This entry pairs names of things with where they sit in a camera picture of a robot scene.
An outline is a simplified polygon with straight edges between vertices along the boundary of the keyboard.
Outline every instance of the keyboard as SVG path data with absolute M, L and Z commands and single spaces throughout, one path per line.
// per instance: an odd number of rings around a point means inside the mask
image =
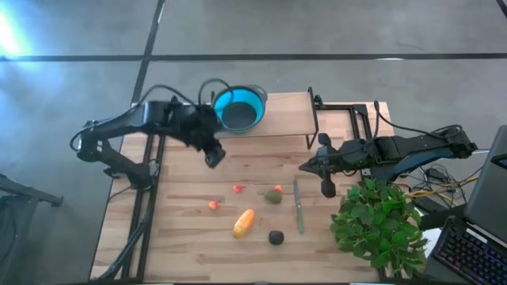
M 445 222 L 432 256 L 472 283 L 507 285 L 507 249 L 456 217 Z

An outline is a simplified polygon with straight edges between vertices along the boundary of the concrete floor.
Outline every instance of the concrete floor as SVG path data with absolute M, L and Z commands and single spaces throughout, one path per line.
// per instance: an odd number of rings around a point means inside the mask
M 6 0 L 0 52 L 142 55 L 157 1 Z M 153 54 L 507 52 L 505 26 L 494 0 L 168 0 Z M 68 140 L 86 120 L 129 106 L 139 66 L 0 63 L 0 173 L 65 196 L 61 208 L 38 207 L 19 284 L 87 279 L 111 180 Z M 312 86 L 325 101 L 387 101 L 405 126 L 462 124 L 488 148 L 507 123 L 506 70 L 507 59 L 151 63 L 144 88 L 165 83 L 195 98 L 210 77 L 269 92 Z M 483 161 L 443 163 L 463 178 Z

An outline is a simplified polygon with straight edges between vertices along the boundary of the yellow bell pepper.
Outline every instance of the yellow bell pepper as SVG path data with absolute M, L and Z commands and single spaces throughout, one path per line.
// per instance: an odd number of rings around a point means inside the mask
M 235 238 L 241 238 L 246 234 L 246 231 L 254 224 L 255 211 L 248 209 L 238 218 L 232 230 Z

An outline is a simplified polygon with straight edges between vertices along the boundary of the knife blade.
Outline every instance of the knife blade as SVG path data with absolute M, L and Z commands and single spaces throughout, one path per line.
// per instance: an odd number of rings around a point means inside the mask
M 301 195 L 299 194 L 299 185 L 297 178 L 294 178 L 294 200 L 295 200 L 295 210 L 298 219 L 299 234 L 304 234 L 303 210 L 301 209 Z

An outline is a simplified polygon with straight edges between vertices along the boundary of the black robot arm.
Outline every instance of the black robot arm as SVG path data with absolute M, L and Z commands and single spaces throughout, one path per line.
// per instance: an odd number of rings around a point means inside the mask
M 318 134 L 318 142 L 322 146 L 317 154 L 299 169 L 319 175 L 322 194 L 328 198 L 336 196 L 330 179 L 334 173 L 369 169 L 371 177 L 376 180 L 394 181 L 400 174 L 439 158 L 468 158 L 477 150 L 458 127 L 413 138 L 395 135 L 369 141 L 354 139 L 345 141 L 338 150 L 331 146 L 327 134 Z
M 135 132 L 148 135 L 168 135 L 203 151 L 205 162 L 213 168 L 225 156 L 214 134 L 220 129 L 215 111 L 202 104 L 182 104 L 176 97 L 170 101 L 148 101 L 136 105 L 118 117 L 88 121 L 71 140 L 79 137 L 78 157 L 85 162 L 103 162 L 109 166 L 105 173 L 115 177 L 125 174 L 132 187 L 147 188 L 151 185 L 151 169 L 148 164 L 135 163 L 115 151 L 108 139 Z

